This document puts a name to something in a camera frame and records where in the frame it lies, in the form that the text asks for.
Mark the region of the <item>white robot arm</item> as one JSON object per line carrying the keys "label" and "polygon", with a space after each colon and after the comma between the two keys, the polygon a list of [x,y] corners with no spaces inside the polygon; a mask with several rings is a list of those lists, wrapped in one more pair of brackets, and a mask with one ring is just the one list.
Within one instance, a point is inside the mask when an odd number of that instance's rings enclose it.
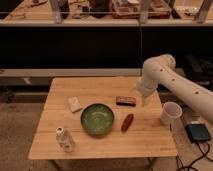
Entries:
{"label": "white robot arm", "polygon": [[170,54],[145,60],[136,83],[138,91],[147,98],[161,84],[213,125],[213,92],[180,76],[175,67],[175,58]]}

